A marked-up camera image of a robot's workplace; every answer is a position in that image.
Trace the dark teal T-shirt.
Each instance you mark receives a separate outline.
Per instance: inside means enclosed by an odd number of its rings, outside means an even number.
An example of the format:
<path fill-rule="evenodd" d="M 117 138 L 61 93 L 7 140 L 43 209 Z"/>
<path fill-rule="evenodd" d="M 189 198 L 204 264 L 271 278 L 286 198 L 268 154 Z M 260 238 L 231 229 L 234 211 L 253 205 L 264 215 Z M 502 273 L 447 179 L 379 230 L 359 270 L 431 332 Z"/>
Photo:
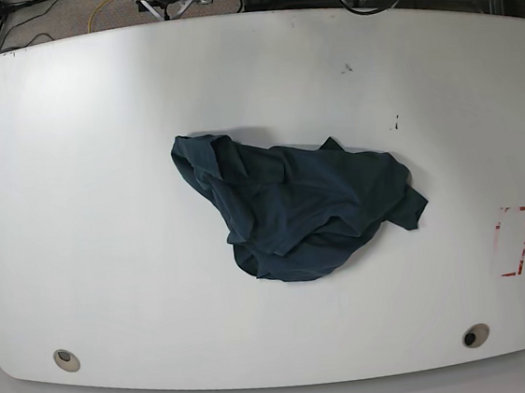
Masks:
<path fill-rule="evenodd" d="M 348 152 L 332 137 L 303 150 L 241 145 L 226 134 L 178 136 L 171 157 L 220 212 L 235 264 L 260 279 L 318 280 L 382 223 L 416 230 L 428 204 L 388 152 Z"/>

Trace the red tape rectangle marking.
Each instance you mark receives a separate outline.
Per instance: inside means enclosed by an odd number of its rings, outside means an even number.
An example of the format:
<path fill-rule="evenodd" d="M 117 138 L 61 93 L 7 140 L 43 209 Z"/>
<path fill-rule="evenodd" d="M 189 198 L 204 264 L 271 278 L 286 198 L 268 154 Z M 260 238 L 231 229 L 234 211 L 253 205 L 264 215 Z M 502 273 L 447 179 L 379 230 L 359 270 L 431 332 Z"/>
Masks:
<path fill-rule="evenodd" d="M 493 243 L 495 275 L 504 278 L 521 275 L 525 261 L 525 206 L 500 209 Z"/>

